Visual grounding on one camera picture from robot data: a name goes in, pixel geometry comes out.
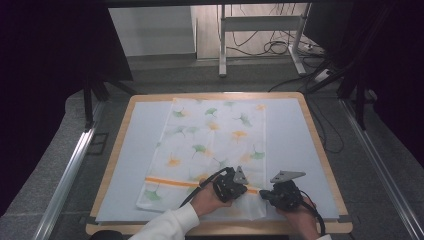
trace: orange stripe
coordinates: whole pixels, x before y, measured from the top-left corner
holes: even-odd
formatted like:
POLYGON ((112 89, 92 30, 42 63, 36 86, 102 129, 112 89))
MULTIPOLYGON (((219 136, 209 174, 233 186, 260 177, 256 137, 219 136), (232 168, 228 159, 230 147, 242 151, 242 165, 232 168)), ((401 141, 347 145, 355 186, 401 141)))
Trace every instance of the orange stripe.
MULTIPOLYGON (((181 181, 168 180, 168 179, 155 178, 155 177, 146 177, 145 181, 172 185, 172 186, 179 186, 179 187, 198 187, 199 186, 199 183, 195 183, 195 182, 181 182, 181 181)), ((259 191, 256 189, 248 188, 247 192, 251 194, 258 194, 259 191)))

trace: wall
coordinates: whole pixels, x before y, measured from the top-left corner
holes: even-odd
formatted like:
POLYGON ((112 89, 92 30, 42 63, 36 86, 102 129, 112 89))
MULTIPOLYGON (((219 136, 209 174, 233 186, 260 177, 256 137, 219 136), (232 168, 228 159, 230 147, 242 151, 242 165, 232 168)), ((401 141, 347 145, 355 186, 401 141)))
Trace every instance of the wall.
POLYGON ((109 13, 126 56, 195 52, 190 6, 113 8, 109 13))

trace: metal frame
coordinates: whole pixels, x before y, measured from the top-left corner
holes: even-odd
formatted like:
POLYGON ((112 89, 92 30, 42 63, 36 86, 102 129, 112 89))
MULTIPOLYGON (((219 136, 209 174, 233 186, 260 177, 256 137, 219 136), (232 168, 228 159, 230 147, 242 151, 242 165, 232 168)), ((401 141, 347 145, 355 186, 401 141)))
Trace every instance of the metal frame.
POLYGON ((308 16, 310 3, 300 16, 252 16, 226 17, 225 5, 221 5, 221 45, 219 54, 219 76, 227 76, 227 56, 225 33, 244 31, 297 31, 293 44, 288 46, 290 55, 300 76, 306 75, 302 61, 299 59, 297 48, 308 16))
POLYGON ((50 203, 41 218, 37 230, 32 238, 33 240, 49 239, 66 198, 68 197, 69 191, 71 190, 72 184, 74 183, 91 139, 93 138, 93 134, 97 128, 104 106, 105 102, 97 103, 94 110, 93 125, 88 131, 82 133, 71 159, 68 162, 65 172, 63 173, 50 203))
POLYGON ((392 175, 384 164, 383 159, 381 159, 380 155, 375 149, 374 144, 369 138, 367 132, 362 130, 362 127, 356 121, 355 111, 353 110, 350 101, 340 100, 340 104, 342 105, 353 130, 358 136, 359 141, 364 147, 364 150, 367 153, 368 158, 374 167, 374 170, 376 171, 384 188, 386 189, 387 195, 389 195, 390 200, 392 201, 406 229, 411 235, 411 239, 424 239, 424 231, 421 223, 418 221, 416 214, 403 196, 402 192, 399 190, 399 187, 397 186, 395 180, 392 178, 392 175))

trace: gray carpet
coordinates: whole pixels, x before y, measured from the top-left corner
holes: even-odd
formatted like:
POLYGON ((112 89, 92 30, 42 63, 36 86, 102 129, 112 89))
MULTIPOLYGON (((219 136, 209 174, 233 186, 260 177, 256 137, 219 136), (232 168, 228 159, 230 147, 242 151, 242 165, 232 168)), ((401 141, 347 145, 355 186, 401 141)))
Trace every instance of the gray carpet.
MULTIPOLYGON (((137 59, 130 59, 135 81, 126 83, 140 93, 268 91, 272 86, 296 78, 288 59, 262 61, 230 61, 228 76, 218 77, 216 62, 172 61, 146 68, 137 59)), ((276 91, 296 91, 304 82, 282 85, 276 91)), ((336 177, 354 228, 351 235, 335 234, 333 239, 410 239, 394 205, 367 158, 335 95, 334 83, 310 95, 309 105, 314 121, 336 177)), ((68 200, 50 239, 88 239, 85 221, 91 211, 108 157, 130 96, 107 85, 111 93, 103 111, 97 134, 108 134, 102 151, 92 145, 84 158, 68 200)), ((83 131, 82 93, 71 96, 66 104, 62 125, 46 150, 36 170, 0 219, 0 239, 30 239, 63 174, 74 147, 83 131)), ((385 161, 393 178, 424 221, 424 170, 367 105, 367 132, 385 161)), ((219 239, 281 239, 279 236, 219 239)))

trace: dark curtain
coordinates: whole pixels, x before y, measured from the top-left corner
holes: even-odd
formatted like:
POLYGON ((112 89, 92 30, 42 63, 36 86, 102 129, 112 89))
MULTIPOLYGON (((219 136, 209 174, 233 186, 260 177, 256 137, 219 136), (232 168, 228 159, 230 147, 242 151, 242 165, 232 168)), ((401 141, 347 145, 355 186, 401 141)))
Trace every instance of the dark curtain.
POLYGON ((367 87, 378 96, 376 113, 422 166, 423 11, 423 3, 397 1, 365 64, 367 87))
POLYGON ((1 215, 49 146, 66 99, 83 88, 84 78, 131 79, 107 8, 57 2, 0 3, 1 215))

